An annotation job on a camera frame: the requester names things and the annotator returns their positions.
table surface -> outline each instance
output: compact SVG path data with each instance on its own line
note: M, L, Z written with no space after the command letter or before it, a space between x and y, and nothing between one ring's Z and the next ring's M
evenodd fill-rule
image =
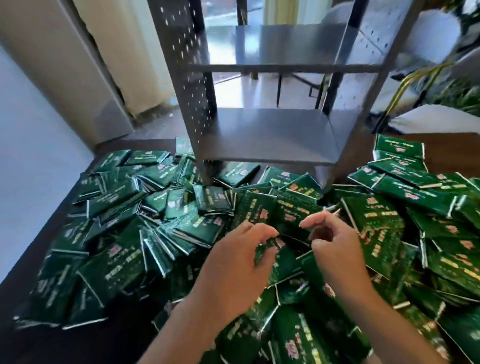
M372 159L374 137L374 135L365 135L356 141L355 145L349 146L348 163L339 171L341 178ZM474 133L410 134L402 138L425 143L425 162L432 173L458 171L466 177L480 177L479 135ZM175 141L172 139L113 141L97 149L96 160L106 152L119 149L158 149L173 152ZM284 168L297 173L311 170L306 165L292 165ZM150 321L157 314L158 307L149 300L121 307L103 323L67 331L45 327L21 331L12 329L12 317L28 297L45 253L52 238L62 226L73 196L73 191L66 196L0 284L2 363L133 364L155 336L155 330Z

floor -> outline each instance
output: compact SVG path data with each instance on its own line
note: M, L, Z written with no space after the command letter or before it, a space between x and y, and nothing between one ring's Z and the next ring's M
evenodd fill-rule
M215 84L219 108L275 108L278 75L263 73L258 80L242 76ZM309 97L309 87L291 77L284 77L279 107L283 109L313 109L317 91ZM154 118L124 139L173 139L187 136L180 109Z

